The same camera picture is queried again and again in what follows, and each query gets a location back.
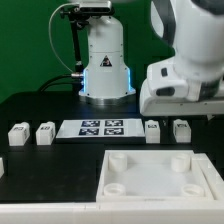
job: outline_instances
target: circular recess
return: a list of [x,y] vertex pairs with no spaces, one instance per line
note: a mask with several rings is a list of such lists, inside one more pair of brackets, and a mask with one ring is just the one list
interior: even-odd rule
[[126,189],[122,184],[112,183],[104,187],[103,193],[105,196],[124,196]]
[[186,184],[181,188],[181,194],[184,197],[203,197],[204,189],[195,184]]

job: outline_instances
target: black label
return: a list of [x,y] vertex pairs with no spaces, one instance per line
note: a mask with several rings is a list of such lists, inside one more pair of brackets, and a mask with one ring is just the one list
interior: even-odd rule
[[100,67],[112,67],[112,64],[109,58],[107,57],[107,55],[104,57],[103,61],[101,62]]

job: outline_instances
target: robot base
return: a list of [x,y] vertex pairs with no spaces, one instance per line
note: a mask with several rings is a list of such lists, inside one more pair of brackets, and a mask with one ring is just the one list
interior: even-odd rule
[[81,102],[93,104],[93,105],[99,105],[99,106],[105,106],[105,105],[119,105],[130,101],[136,100],[135,90],[133,90],[133,93],[130,93],[129,95],[120,97],[120,98],[92,98],[89,96],[82,96],[79,95],[79,99]]

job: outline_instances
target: sticker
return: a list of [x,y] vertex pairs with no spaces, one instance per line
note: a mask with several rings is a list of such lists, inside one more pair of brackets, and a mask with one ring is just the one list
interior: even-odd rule
[[13,130],[14,131],[22,131],[23,130],[23,127],[15,127]]
[[50,129],[50,127],[49,127],[49,126],[43,126],[40,130],[47,131],[47,130],[49,130],[49,129]]
[[148,125],[148,128],[157,128],[157,125],[156,124],[150,124],[150,125]]
[[105,128],[104,135],[124,135],[123,128]]
[[82,127],[99,127],[100,121],[83,121]]
[[186,125],[186,124],[178,124],[177,127],[178,127],[178,128],[186,128],[187,125]]
[[26,131],[26,129],[24,129],[24,138],[27,139],[27,137],[28,137],[27,136],[27,131]]
[[104,57],[103,61],[101,62],[100,67],[112,67],[110,59],[107,57],[107,55]]
[[99,128],[81,128],[79,131],[79,136],[92,136],[92,135],[98,135],[99,134]]
[[105,126],[106,127],[117,127],[117,126],[123,126],[123,120],[106,120]]

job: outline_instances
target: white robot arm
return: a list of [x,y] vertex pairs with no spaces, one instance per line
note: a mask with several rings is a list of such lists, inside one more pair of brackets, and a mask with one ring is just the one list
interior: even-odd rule
[[[76,70],[83,73],[80,100],[96,105],[116,105],[131,98],[135,99],[130,69],[124,63],[123,26],[112,17],[112,3],[106,0],[70,2],[74,3],[74,7],[62,9],[61,16],[69,18],[76,61],[80,61]],[[77,30],[84,27],[87,28],[89,48],[89,63],[85,69],[77,43]]]
[[[163,115],[215,113],[214,105],[210,110],[210,104],[203,102],[204,108],[198,101],[224,95],[220,85],[224,74],[224,2],[152,0],[151,21],[156,34],[176,55],[148,67],[140,96],[141,113],[153,115],[153,106],[161,102],[165,102],[164,107],[158,107],[163,108],[159,112]],[[168,111],[167,103],[173,104]],[[184,108],[186,112],[181,109],[183,103],[189,108]]]

